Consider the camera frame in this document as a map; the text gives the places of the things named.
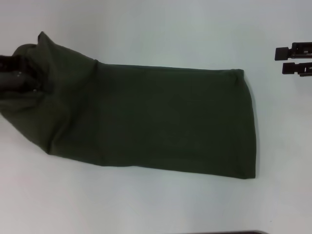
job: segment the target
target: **green cloth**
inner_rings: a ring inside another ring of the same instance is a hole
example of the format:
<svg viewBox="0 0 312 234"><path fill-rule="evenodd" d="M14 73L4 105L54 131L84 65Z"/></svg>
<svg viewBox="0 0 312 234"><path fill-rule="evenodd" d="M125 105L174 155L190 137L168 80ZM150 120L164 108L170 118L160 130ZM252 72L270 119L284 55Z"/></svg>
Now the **green cloth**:
<svg viewBox="0 0 312 234"><path fill-rule="evenodd" d="M255 177L256 140L243 70L109 65L53 43L19 47L51 92L0 93L0 111L50 155Z"/></svg>

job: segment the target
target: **white table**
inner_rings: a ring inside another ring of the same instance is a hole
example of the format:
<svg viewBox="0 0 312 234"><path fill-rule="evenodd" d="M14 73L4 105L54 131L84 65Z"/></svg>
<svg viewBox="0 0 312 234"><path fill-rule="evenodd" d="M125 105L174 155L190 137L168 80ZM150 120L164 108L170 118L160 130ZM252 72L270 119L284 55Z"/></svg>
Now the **white table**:
<svg viewBox="0 0 312 234"><path fill-rule="evenodd" d="M250 180L98 167L47 156L0 118L0 233L311 233L312 77L282 75L274 61L276 47L312 41L311 9L310 0L2 0L3 55L45 31L104 63L244 69L258 152Z"/></svg>

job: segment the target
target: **black object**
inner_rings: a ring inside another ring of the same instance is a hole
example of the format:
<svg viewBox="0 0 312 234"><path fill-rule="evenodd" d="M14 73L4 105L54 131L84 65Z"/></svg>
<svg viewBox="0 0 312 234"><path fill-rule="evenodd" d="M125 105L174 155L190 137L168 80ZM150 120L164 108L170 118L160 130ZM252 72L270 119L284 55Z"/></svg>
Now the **black object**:
<svg viewBox="0 0 312 234"><path fill-rule="evenodd" d="M301 77L312 76L312 62L298 63L286 62L283 63L283 74L294 74L298 73Z"/></svg>
<svg viewBox="0 0 312 234"><path fill-rule="evenodd" d="M312 58L312 42L294 42L292 48L280 47L275 50L275 61Z"/></svg>
<svg viewBox="0 0 312 234"><path fill-rule="evenodd" d="M0 92L38 90L37 73L24 56L0 56Z"/></svg>

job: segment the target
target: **white surface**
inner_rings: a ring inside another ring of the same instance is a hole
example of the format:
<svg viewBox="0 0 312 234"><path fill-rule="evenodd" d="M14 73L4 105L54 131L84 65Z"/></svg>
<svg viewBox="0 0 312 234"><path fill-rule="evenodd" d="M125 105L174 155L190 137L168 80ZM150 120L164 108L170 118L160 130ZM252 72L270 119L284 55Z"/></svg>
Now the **white surface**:
<svg viewBox="0 0 312 234"><path fill-rule="evenodd" d="M47 156L0 118L0 233L311 233L312 78L282 75L274 61L276 47L312 41L311 9L310 0L2 0L0 54L45 31L104 63L244 69L258 166L250 180L98 167Z"/></svg>

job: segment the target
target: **wrinkled fabric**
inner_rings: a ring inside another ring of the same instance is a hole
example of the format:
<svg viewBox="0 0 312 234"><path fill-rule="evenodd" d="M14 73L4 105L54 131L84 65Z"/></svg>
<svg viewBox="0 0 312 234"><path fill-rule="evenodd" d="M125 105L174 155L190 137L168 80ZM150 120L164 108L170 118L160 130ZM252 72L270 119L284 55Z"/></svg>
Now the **wrinkled fabric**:
<svg viewBox="0 0 312 234"><path fill-rule="evenodd" d="M30 61L43 88L0 92L0 111L46 153L101 166L255 177L242 70L109 65L44 33L14 55Z"/></svg>

